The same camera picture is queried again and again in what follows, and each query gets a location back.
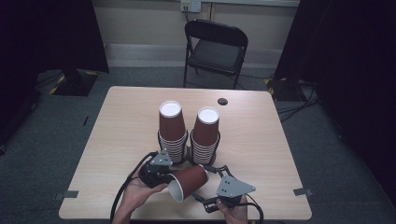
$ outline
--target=chair seat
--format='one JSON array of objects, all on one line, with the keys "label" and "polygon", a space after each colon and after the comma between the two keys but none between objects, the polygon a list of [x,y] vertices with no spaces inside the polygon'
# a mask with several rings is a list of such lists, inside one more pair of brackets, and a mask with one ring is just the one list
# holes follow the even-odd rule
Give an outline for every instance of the chair seat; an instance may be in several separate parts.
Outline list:
[{"label": "chair seat", "polygon": [[200,40],[189,58],[189,65],[222,70],[225,73],[236,73],[242,54],[243,49],[240,47]]}]

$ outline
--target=person's hand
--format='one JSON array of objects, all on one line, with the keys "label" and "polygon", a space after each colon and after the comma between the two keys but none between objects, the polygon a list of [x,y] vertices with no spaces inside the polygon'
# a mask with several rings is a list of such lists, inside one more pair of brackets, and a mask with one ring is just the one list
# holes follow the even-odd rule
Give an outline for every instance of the person's hand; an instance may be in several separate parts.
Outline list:
[{"label": "person's hand", "polygon": [[[240,203],[247,203],[248,199],[246,194],[242,195]],[[227,205],[221,203],[217,199],[216,204],[219,210],[222,212],[227,224],[247,224],[248,223],[248,207],[247,206],[236,206],[230,209]]]},{"label": "person's hand", "polygon": [[134,175],[132,176],[133,180],[124,190],[120,207],[117,210],[112,222],[113,224],[129,223],[132,212],[136,208],[142,206],[151,194],[161,192],[163,191],[163,189],[166,189],[166,187],[168,187],[167,184],[161,184],[153,189],[149,188],[138,177],[139,171],[142,166],[137,169],[136,173],[134,173]]}]

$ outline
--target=wooden table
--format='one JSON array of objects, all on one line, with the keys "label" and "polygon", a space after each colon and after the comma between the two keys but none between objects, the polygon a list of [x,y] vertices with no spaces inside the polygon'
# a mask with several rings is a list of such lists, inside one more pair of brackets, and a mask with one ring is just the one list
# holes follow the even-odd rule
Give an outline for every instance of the wooden table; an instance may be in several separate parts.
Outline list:
[{"label": "wooden table", "polygon": [[[228,104],[219,105],[219,98],[227,99]],[[160,150],[159,106],[167,100],[182,105],[189,131],[201,107],[213,106],[219,111],[221,140],[213,166],[227,165],[236,178],[256,187],[250,195],[265,219],[311,218],[306,196],[293,192],[303,186],[268,92],[138,87],[112,87],[108,91],[68,189],[77,190],[78,196],[64,199],[61,218],[109,219],[125,177],[145,155]],[[179,168],[188,166],[186,162]],[[220,181],[219,175],[209,177],[197,191],[205,198],[216,196]],[[252,206],[248,218],[259,219]],[[177,203],[165,189],[148,198],[132,219],[214,220],[223,219],[223,215],[208,214],[192,197]]]}]

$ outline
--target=table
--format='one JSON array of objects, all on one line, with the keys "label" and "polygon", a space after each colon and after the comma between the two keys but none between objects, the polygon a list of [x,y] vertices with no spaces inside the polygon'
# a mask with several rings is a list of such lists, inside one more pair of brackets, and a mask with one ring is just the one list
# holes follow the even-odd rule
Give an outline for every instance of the table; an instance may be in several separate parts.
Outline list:
[{"label": "table", "polygon": [[[219,98],[227,99],[228,104],[219,105]],[[213,106],[219,111],[221,140],[213,166],[227,165],[236,178],[256,187],[250,195],[265,219],[311,218],[306,196],[293,192],[303,186],[268,92],[139,87],[108,91],[68,189],[77,190],[78,196],[64,198],[61,218],[109,219],[125,177],[145,155],[160,149],[159,106],[167,100],[182,105],[189,131],[201,107]],[[188,166],[186,162],[180,169]],[[216,196],[219,181],[219,175],[209,174],[209,181],[197,193],[205,198]],[[252,206],[248,218],[259,219]],[[192,197],[177,203],[165,189],[148,198],[132,219],[215,220],[223,215],[208,214]]]}]

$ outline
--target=chair backrest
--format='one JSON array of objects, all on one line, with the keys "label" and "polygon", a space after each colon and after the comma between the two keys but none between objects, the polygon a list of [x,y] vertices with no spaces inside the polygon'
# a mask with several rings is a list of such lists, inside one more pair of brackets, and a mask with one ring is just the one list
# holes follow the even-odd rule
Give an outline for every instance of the chair backrest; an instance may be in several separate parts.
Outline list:
[{"label": "chair backrest", "polygon": [[213,21],[189,21],[185,25],[184,31],[188,39],[192,36],[225,45],[244,48],[248,46],[248,37],[239,28]]}]

